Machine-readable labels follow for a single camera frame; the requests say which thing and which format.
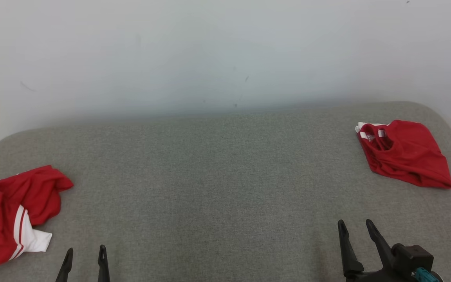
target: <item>white trim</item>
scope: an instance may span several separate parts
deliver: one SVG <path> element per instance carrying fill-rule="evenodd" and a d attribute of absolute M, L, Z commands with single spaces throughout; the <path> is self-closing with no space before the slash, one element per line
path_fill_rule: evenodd
<path fill-rule="evenodd" d="M 17 257 L 20 257 L 20 255 L 23 254 L 23 250 L 25 250 L 25 246 L 23 245 L 23 225 L 24 225 L 24 220 L 25 217 L 27 217 L 27 221 L 29 221 L 29 216 L 27 215 L 27 210 L 25 210 L 25 212 L 23 213 L 22 219 L 20 220 L 20 251 L 18 252 L 18 254 L 16 255 L 15 259 Z"/>
<path fill-rule="evenodd" d="M 15 222 L 13 223 L 13 239 L 16 243 L 16 249 L 13 255 L 9 258 L 9 260 L 14 259 L 16 255 L 18 255 L 18 252 L 20 251 L 20 248 L 22 248 L 22 245 L 20 244 L 20 223 L 22 222 L 22 217 L 24 214 L 24 208 L 22 206 L 18 207 L 18 210 L 16 211 L 15 216 Z"/>
<path fill-rule="evenodd" d="M 383 125 L 383 124 L 382 123 L 362 123 L 362 122 L 358 122 L 358 125 L 354 128 L 354 130 L 356 130 L 356 133 L 358 133 L 364 125 L 374 125 L 374 126 L 377 127 L 377 126 Z"/>
<path fill-rule="evenodd" d="M 52 239 L 52 234 L 32 228 L 30 229 L 30 231 L 34 234 L 34 236 L 32 236 L 34 240 L 31 244 L 29 244 L 29 246 L 25 246 L 25 251 L 46 252 L 46 250 L 48 249 L 48 245 L 50 244 L 50 240 Z"/>

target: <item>gray fabric surface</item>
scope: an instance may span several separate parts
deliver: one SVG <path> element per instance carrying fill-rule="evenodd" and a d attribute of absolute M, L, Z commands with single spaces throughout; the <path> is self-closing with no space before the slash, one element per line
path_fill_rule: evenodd
<path fill-rule="evenodd" d="M 358 121 L 418 121 L 451 170 L 451 130 L 409 102 L 21 132 L 0 142 L 0 179 L 53 165 L 75 183 L 46 253 L 0 266 L 0 281 L 96 281 L 100 244 L 115 281 L 344 281 L 337 221 L 366 271 L 381 267 L 365 220 L 390 245 L 419 244 L 451 281 L 451 190 L 370 171 Z"/>

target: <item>white fabric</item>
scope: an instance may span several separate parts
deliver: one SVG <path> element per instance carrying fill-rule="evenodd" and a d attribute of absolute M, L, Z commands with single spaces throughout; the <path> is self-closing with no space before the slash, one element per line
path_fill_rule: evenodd
<path fill-rule="evenodd" d="M 27 213 L 24 214 L 22 221 L 21 238 L 23 245 L 22 252 L 45 252 L 48 249 L 48 245 L 50 244 L 51 239 L 51 233 L 33 229 L 29 215 Z"/>
<path fill-rule="evenodd" d="M 14 221 L 14 225 L 13 225 L 13 239 L 15 240 L 16 248 L 15 248 L 13 255 L 11 255 L 10 259 L 14 259 L 15 257 L 17 257 L 18 254 L 23 249 L 23 246 L 20 243 L 21 242 L 20 241 L 20 229 L 22 226 L 23 215 L 25 214 L 25 212 L 27 212 L 27 211 L 22 206 L 19 206 L 18 210 L 16 211 L 15 221 Z"/>

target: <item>white stripe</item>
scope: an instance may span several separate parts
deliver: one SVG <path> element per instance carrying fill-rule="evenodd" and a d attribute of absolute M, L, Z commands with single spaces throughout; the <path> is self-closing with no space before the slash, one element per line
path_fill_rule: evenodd
<path fill-rule="evenodd" d="M 22 247 L 22 245 L 20 245 L 20 221 L 22 221 L 22 216 L 23 216 L 23 207 L 19 206 L 18 210 L 16 211 L 15 223 L 13 224 L 13 239 L 15 240 L 16 243 L 16 249 L 13 255 L 11 255 L 11 257 L 9 258 L 9 260 L 14 259 L 16 254 L 18 254 L 18 251 L 20 251 L 20 248 Z"/>
<path fill-rule="evenodd" d="M 16 255 L 16 257 L 14 257 L 15 259 L 17 258 L 17 257 L 20 257 L 20 255 L 22 255 L 23 254 L 23 252 L 24 252 L 24 250 L 25 250 L 25 246 L 23 246 L 22 244 L 23 244 L 23 240 L 24 240 L 24 238 L 23 238 L 23 236 L 24 236 L 24 231 L 23 231 L 23 226 L 24 226 L 24 221 L 25 221 L 25 217 L 27 216 L 27 210 L 25 210 L 25 212 L 23 213 L 23 219 L 22 219 L 22 224 L 18 227 L 20 230 L 20 232 L 19 232 L 19 234 L 21 234 L 22 236 L 20 237 L 20 246 L 21 246 L 21 250 L 20 250 L 20 252 Z"/>

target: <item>wall mark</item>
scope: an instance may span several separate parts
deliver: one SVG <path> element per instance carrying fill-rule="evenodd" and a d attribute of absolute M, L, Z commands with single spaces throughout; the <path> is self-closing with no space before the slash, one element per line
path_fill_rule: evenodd
<path fill-rule="evenodd" d="M 20 86 L 23 87 L 23 88 L 25 88 L 25 89 L 27 89 L 27 90 L 36 92 L 36 90 L 34 90 L 34 89 L 30 88 L 29 86 L 25 85 L 25 84 L 22 82 L 22 80 L 20 80 Z"/>
<path fill-rule="evenodd" d="M 135 35 L 135 45 L 139 49 L 142 47 L 142 37 L 140 36 L 140 34 Z"/>

